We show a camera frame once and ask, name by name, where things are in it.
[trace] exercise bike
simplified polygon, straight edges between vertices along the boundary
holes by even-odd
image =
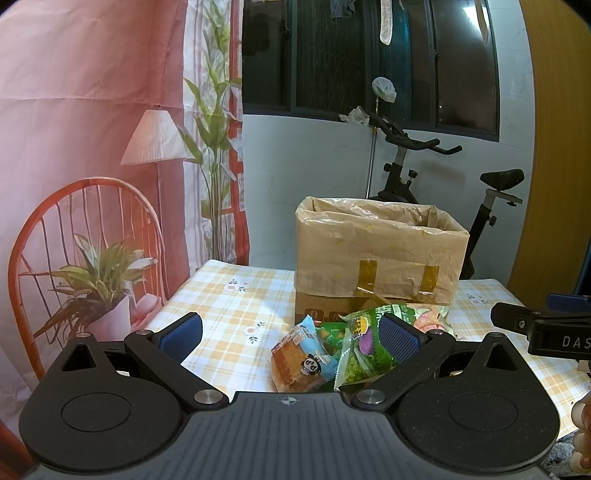
[[[386,135],[386,142],[398,147],[394,162],[386,163],[384,165],[384,171],[388,172],[388,179],[386,180],[384,189],[381,190],[377,196],[370,197],[371,200],[418,204],[417,199],[410,191],[410,186],[412,185],[413,180],[417,178],[418,173],[414,170],[409,170],[409,178],[406,182],[404,182],[401,177],[404,159],[408,150],[432,150],[441,155],[453,155],[454,153],[462,151],[461,145],[450,148],[449,150],[438,147],[440,143],[438,138],[426,142],[414,140],[397,124],[386,117],[375,113],[369,114],[369,124],[384,132]],[[524,179],[525,175],[523,170],[519,168],[487,172],[480,175],[480,180],[491,188],[486,189],[484,201],[480,205],[476,218],[474,218],[474,222],[470,227],[470,238],[466,248],[462,272],[460,273],[460,280],[468,280],[474,275],[474,266],[471,260],[472,252],[474,251],[486,224],[488,223],[490,226],[494,226],[496,223],[496,216],[491,215],[495,199],[503,199],[512,207],[516,207],[518,203],[523,203],[522,199],[505,193],[505,191],[517,187],[517,185],[524,181]]]

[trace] bread package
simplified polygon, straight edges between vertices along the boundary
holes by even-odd
[[[337,365],[319,342],[310,316],[271,349],[271,376],[280,392],[314,390],[335,377]]]

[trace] white wall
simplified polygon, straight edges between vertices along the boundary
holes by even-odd
[[[411,137],[461,144],[461,153],[445,157],[409,152],[408,169],[419,175],[413,192],[423,203],[448,211],[470,228],[486,186],[480,174],[521,168],[525,181],[511,190],[524,204],[497,200],[496,225],[487,226],[473,255],[475,278],[506,283],[518,248],[530,188],[534,146],[534,84],[527,33],[518,0],[489,0],[499,61],[500,142],[409,131]],[[245,204],[251,235],[251,265],[286,268],[296,264],[294,212],[308,195],[364,197],[371,133],[368,128],[312,119],[245,115],[243,124]],[[372,192],[382,189],[394,145],[378,138]]]
[[[368,130],[324,120],[244,115],[251,265],[295,270],[295,211],[308,195],[365,197]]]

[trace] white lampshade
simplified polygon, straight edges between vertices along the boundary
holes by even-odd
[[[123,154],[121,165],[188,158],[189,154],[166,110],[146,110]]]

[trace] checkered tablecloth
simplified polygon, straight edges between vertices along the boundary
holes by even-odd
[[[292,271],[207,262],[160,311],[148,328],[161,330],[187,312],[203,319],[203,340],[183,365],[230,398],[237,391],[275,391],[268,362],[271,348],[293,326]],[[449,322],[462,340],[479,341],[496,330],[489,319],[498,302],[519,301],[496,280],[461,281]],[[591,384],[572,360],[527,354],[525,337],[506,334],[521,352],[554,401],[561,418],[560,436],[576,428],[572,404]]]

